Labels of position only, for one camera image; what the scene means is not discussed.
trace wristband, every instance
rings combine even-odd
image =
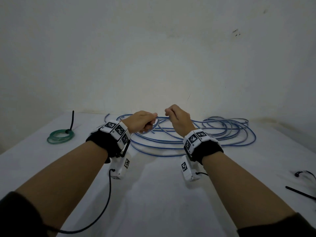
[[[108,152],[108,157],[117,156],[131,138],[127,126],[120,121],[110,120],[94,129],[86,141],[93,141]]]
[[[204,156],[212,155],[218,151],[224,152],[217,139],[201,129],[196,129],[187,134],[184,139],[184,149],[192,161],[201,165]]]

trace person's left arm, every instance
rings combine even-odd
[[[157,113],[139,111],[122,120],[130,133],[153,127]],[[104,162],[105,149],[87,141],[22,184],[16,192],[29,200],[46,225],[60,229],[85,195]]]

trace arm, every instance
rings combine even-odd
[[[144,132],[152,129],[156,117],[157,113],[139,111],[123,123],[130,133]],[[85,142],[38,172],[16,192],[34,205],[46,225],[61,228],[106,159],[105,149],[92,141]]]
[[[165,112],[182,137],[195,130],[190,115],[177,105]],[[276,223],[295,214],[274,192],[222,152],[205,156],[202,163],[238,229]]]

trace forearm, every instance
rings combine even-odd
[[[61,228],[107,159],[107,151],[88,141],[38,172],[16,192],[39,211],[43,222]]]
[[[238,229],[278,222],[295,212],[273,191],[222,152],[202,159]]]

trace person's right arm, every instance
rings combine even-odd
[[[190,115],[177,105],[165,112],[182,137],[196,129]],[[295,215],[273,191],[224,153],[205,156],[202,163],[238,229],[272,224]]]

